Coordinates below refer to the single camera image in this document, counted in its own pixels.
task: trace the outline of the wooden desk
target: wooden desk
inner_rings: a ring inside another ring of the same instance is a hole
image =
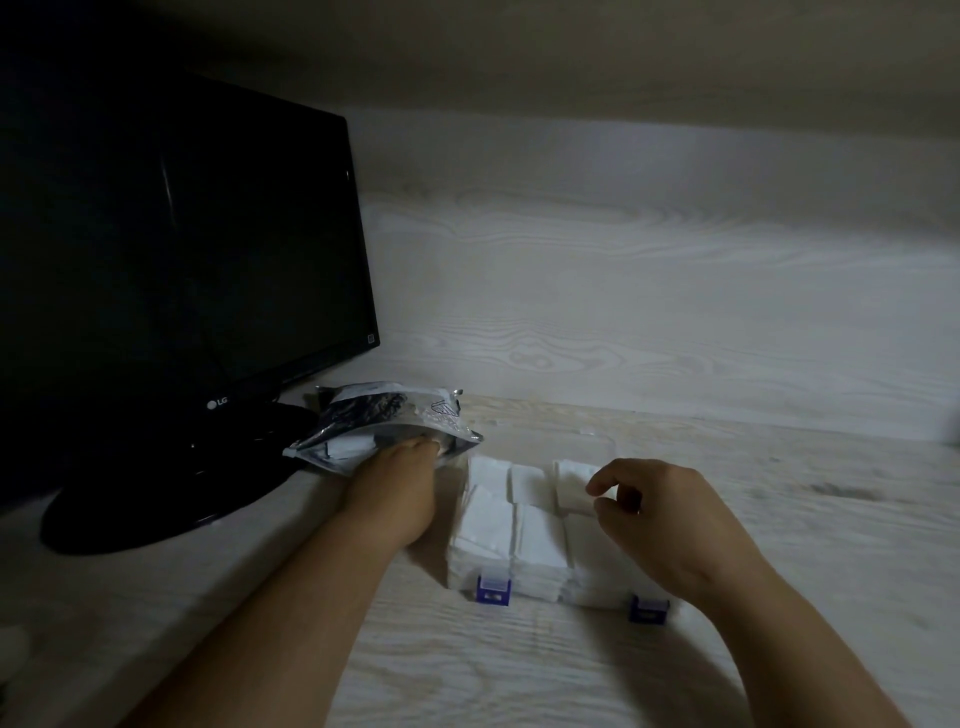
[[[464,406],[494,456],[608,452],[699,468],[917,726],[960,724],[956,450],[489,398]],[[442,471],[439,484],[438,518],[381,584],[330,725],[749,722],[729,654],[687,605],[660,629],[523,597],[483,607],[447,590],[457,471]],[[0,620],[26,624],[36,644],[10,687],[4,728],[115,723],[329,515],[337,495],[298,473],[212,526],[96,558],[40,546],[46,501],[7,514]]]

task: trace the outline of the monitor stand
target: monitor stand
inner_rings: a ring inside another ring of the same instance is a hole
[[[236,404],[84,467],[43,515],[40,540],[58,553],[146,546],[198,528],[270,493],[305,465],[284,448],[317,415],[277,402]]]

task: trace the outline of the fingers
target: fingers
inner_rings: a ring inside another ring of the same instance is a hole
[[[652,488],[657,482],[657,476],[662,473],[666,463],[662,460],[640,460],[618,457],[605,465],[587,484],[587,493],[599,497],[605,494],[614,485],[628,486],[640,493]]]
[[[630,542],[630,533],[636,529],[636,513],[628,513],[608,497],[599,497],[593,502],[597,520],[604,533],[610,536],[618,546],[626,548]]]

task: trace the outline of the white wall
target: white wall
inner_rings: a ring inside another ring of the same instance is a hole
[[[329,381],[954,435],[960,142],[335,110],[383,346]]]

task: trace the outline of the plastic bag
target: plastic bag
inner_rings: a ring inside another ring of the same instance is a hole
[[[283,454],[334,473],[350,475],[378,450],[418,435],[440,443],[438,468],[483,442],[461,422],[460,403],[446,389],[375,381],[324,388],[320,397],[320,423]]]

